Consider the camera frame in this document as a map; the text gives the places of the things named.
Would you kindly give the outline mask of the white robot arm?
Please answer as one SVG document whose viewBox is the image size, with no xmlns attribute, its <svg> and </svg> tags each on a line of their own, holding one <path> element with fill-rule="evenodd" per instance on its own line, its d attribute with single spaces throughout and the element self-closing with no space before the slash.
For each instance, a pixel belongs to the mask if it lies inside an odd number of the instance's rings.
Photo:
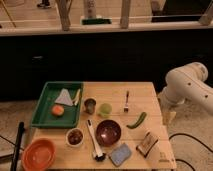
<svg viewBox="0 0 213 171">
<path fill-rule="evenodd" d="M 200 62 L 192 62 L 170 70 L 166 76 L 166 86 L 158 94 L 164 125 L 169 125 L 176 116 L 175 107 L 186 99 L 200 105 L 213 115 L 213 87 L 205 84 L 207 67 Z"/>
</svg>

